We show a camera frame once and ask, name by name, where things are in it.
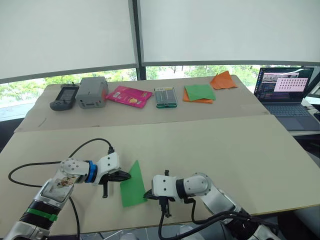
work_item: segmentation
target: laptop screen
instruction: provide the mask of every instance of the laptop screen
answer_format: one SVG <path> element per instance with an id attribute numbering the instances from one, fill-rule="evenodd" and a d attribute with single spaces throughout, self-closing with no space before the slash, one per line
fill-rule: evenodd
<path id="1" fill-rule="evenodd" d="M 254 95 L 262 103 L 301 103 L 312 67 L 261 67 Z"/>

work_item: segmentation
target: blue ring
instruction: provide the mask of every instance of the blue ring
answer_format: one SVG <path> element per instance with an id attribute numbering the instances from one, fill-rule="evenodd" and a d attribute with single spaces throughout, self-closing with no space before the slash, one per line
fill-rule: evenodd
<path id="1" fill-rule="evenodd" d="M 85 181 L 86 183 L 93 182 L 93 177 L 94 177 L 94 173 L 95 173 L 96 169 L 97 169 L 97 165 L 93 164 L 92 161 L 89 161 L 89 175 Z"/>

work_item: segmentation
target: laptop keyboard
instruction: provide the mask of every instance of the laptop keyboard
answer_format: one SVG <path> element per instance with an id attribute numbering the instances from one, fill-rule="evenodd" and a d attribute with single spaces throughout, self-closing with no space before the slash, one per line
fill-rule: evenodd
<path id="1" fill-rule="evenodd" d="M 268 111 L 277 117 L 290 117 L 290 116 L 310 116 L 308 111 L 301 104 L 297 105 L 264 105 Z"/>

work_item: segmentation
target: white roller shade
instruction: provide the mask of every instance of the white roller shade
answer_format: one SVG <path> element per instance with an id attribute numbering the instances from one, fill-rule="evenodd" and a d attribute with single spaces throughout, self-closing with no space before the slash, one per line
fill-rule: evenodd
<path id="1" fill-rule="evenodd" d="M 140 0 L 144 65 L 320 63 L 320 0 Z"/>
<path id="2" fill-rule="evenodd" d="M 128 0 L 0 0 L 0 80 L 136 67 Z"/>

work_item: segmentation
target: window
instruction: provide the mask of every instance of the window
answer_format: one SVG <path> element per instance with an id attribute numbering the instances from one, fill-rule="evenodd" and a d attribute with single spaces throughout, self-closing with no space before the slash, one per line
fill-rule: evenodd
<path id="1" fill-rule="evenodd" d="M 32 104 L 49 84 L 79 83 L 84 77 L 104 76 L 108 82 L 136 81 L 135 68 L 89 72 L 0 84 L 0 108 Z"/>
<path id="2" fill-rule="evenodd" d="M 261 67 L 296 67 L 284 65 L 200 65 L 200 66 L 147 66 L 146 79 L 179 79 L 215 76 L 224 71 L 237 77 L 254 92 Z"/>

